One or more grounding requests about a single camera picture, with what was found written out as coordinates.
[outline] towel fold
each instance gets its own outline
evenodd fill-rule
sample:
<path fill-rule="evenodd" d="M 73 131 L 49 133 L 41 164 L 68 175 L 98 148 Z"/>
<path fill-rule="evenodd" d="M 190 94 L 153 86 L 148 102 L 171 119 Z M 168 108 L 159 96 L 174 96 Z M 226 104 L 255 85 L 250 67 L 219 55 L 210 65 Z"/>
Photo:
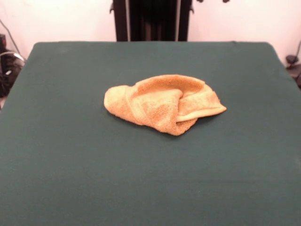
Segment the towel fold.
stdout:
<path fill-rule="evenodd" d="M 105 93 L 104 106 L 124 120 L 175 136 L 198 118 L 227 109 L 204 81 L 183 75 L 159 75 L 134 86 L 112 87 Z"/>

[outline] black object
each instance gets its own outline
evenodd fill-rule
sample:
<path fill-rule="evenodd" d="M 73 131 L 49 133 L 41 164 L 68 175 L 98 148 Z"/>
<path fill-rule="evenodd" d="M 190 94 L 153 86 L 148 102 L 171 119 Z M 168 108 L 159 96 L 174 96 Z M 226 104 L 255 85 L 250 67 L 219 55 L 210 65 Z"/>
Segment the black object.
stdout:
<path fill-rule="evenodd" d="M 115 13 L 117 41 L 187 41 L 189 15 L 194 12 L 192 0 L 181 0 L 179 15 L 177 3 L 178 0 L 128 0 L 127 8 L 126 0 L 113 0 L 110 12 Z"/>
<path fill-rule="evenodd" d="M 6 49 L 6 37 L 0 34 L 0 53 L 9 51 Z M 22 67 L 16 63 L 17 57 L 12 54 L 6 54 L 0 57 L 0 98 L 6 97 Z"/>
<path fill-rule="evenodd" d="M 295 79 L 297 85 L 301 89 L 301 64 L 296 64 L 299 61 L 298 55 L 300 53 L 301 41 L 299 42 L 296 55 L 288 55 L 286 62 L 288 63 L 287 71 Z"/>
<path fill-rule="evenodd" d="M 293 66 L 295 63 L 299 61 L 297 56 L 294 55 L 288 55 L 286 56 L 286 61 L 290 66 Z"/>

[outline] cable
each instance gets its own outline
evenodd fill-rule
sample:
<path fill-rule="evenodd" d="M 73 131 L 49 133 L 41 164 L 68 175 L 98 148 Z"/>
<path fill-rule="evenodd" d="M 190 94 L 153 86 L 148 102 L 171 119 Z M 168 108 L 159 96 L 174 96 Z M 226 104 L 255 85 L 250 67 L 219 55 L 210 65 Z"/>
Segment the cable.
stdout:
<path fill-rule="evenodd" d="M 296 53 L 296 57 L 299 55 L 300 47 L 301 47 L 301 40 L 300 40 L 300 42 L 299 42 L 299 46 L 298 46 L 298 50 L 297 50 L 297 53 Z"/>
<path fill-rule="evenodd" d="M 14 44 L 16 50 L 17 50 L 17 52 L 20 54 L 20 50 L 19 50 L 18 46 L 16 45 L 15 40 L 13 39 L 13 36 L 11 35 L 9 29 L 5 26 L 5 24 L 2 22 L 1 19 L 0 19 L 0 23 L 1 23 L 2 26 L 5 28 L 5 30 L 8 32 L 8 35 L 9 35 L 10 39 L 12 40 L 12 42 L 13 42 L 13 44 Z"/>
<path fill-rule="evenodd" d="M 25 59 L 23 56 L 21 56 L 21 54 L 16 53 L 16 52 L 14 52 L 14 51 L 3 52 L 3 53 L 0 54 L 0 57 L 1 57 L 1 56 L 4 56 L 4 55 L 6 55 L 6 54 L 12 54 L 12 55 L 14 55 L 15 57 L 17 57 L 18 59 L 22 60 L 24 63 L 26 63 L 26 59 Z"/>

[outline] green cloth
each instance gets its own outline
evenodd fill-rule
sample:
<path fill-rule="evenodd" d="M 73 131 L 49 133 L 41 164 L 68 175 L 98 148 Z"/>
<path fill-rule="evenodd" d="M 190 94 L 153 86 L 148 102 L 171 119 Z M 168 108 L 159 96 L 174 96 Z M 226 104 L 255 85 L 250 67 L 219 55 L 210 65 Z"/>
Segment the green cloth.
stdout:
<path fill-rule="evenodd" d="M 228 110 L 173 137 L 109 87 L 206 81 Z M 266 43 L 39 43 L 0 114 L 1 226 L 300 226 L 301 92 Z"/>

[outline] black cable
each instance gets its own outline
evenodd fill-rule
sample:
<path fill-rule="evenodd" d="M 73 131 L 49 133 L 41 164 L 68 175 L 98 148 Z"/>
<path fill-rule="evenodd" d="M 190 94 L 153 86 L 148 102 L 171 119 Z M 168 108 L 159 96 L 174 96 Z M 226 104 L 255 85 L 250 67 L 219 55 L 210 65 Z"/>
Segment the black cable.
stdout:
<path fill-rule="evenodd" d="M 300 42 L 299 42 L 299 46 L 298 46 L 298 50 L 297 50 L 296 57 L 298 57 L 298 55 L 299 55 L 299 52 L 300 52 L 300 47 L 301 47 L 301 40 L 300 40 Z"/>
<path fill-rule="evenodd" d="M 20 50 L 19 50 L 18 46 L 16 45 L 15 40 L 13 39 L 13 36 L 11 35 L 9 29 L 5 26 L 5 24 L 2 22 L 1 19 L 0 19 L 0 23 L 1 23 L 2 26 L 5 28 L 5 30 L 8 32 L 8 35 L 9 35 L 10 39 L 12 40 L 12 42 L 13 42 L 13 44 L 14 44 L 14 46 L 15 46 L 17 52 L 18 52 L 18 54 L 20 54 Z"/>

